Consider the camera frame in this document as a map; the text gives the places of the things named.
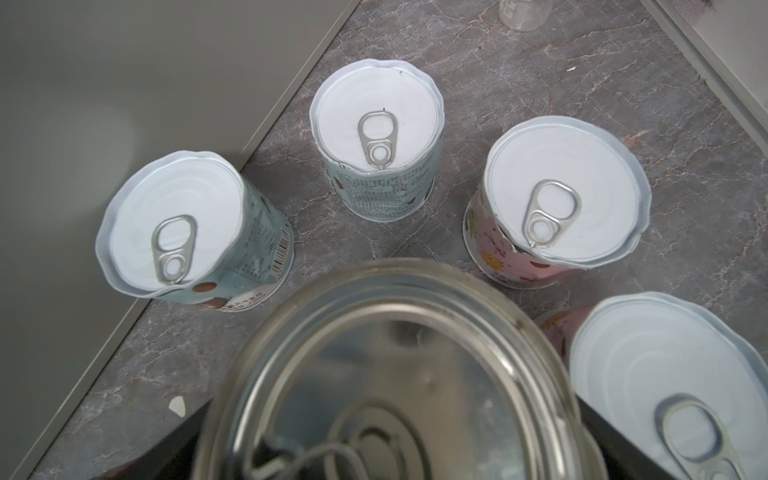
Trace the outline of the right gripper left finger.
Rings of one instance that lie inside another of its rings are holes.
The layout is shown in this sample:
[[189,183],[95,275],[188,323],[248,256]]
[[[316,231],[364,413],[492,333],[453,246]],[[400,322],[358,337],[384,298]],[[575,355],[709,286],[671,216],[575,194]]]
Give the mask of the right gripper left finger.
[[93,480],[191,479],[196,447],[211,403],[205,403],[145,454]]

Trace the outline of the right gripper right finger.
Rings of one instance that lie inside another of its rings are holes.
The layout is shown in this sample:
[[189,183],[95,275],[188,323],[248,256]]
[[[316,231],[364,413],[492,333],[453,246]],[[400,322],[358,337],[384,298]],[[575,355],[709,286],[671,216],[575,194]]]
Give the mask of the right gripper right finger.
[[578,397],[582,421],[601,450],[609,479],[674,480]]

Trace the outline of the blue soup can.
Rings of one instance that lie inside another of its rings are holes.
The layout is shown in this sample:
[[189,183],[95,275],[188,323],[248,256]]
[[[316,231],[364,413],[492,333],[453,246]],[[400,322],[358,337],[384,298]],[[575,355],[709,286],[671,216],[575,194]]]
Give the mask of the blue soup can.
[[604,479],[565,367],[534,322],[437,261],[319,276],[236,354],[195,479]]

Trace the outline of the pale pink can white lid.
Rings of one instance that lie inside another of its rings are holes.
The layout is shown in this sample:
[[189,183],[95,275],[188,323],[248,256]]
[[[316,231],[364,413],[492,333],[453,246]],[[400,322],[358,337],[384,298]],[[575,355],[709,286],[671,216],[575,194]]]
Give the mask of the pale pink can white lid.
[[718,418],[729,460],[767,476],[767,364],[707,309],[646,292],[536,319],[576,394],[670,475],[687,474],[658,429],[671,400],[695,398]]

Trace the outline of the grey metal cabinet box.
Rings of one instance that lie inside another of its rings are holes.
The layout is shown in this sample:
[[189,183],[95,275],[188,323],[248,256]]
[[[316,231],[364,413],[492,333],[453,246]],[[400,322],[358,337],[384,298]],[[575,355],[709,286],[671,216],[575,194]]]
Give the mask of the grey metal cabinet box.
[[1,5],[1,475],[24,479],[123,339],[105,209],[177,150],[249,159],[352,1]]

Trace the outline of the light teal can white lid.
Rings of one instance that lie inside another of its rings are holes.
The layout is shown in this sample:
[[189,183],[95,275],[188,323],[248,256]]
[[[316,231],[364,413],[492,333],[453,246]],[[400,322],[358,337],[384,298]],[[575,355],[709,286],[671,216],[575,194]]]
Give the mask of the light teal can white lid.
[[321,84],[309,120],[326,176],[354,214],[389,223],[426,202],[445,126],[428,74],[400,60],[351,63]]

